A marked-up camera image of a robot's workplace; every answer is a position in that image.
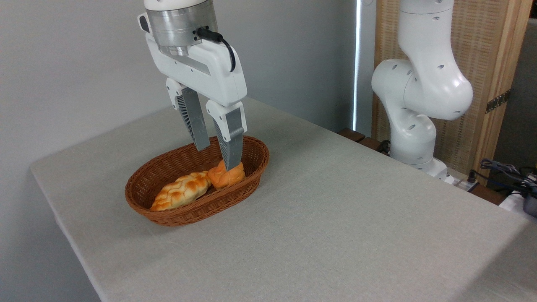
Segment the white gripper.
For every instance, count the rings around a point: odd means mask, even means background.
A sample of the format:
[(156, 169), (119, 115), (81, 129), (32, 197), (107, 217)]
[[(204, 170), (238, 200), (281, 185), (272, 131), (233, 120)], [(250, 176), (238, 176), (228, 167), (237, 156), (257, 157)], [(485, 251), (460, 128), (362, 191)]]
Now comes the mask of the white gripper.
[(207, 101), (206, 109), (214, 121), (221, 155), (229, 171), (240, 164), (243, 153), (243, 134), (247, 132), (241, 100), (247, 86), (238, 54), (209, 25), (196, 24), (179, 32), (186, 38), (180, 47), (157, 44), (148, 14), (138, 16), (146, 42), (158, 70), (169, 77), (167, 91), (174, 109), (184, 124), (198, 151), (210, 146), (198, 93)]

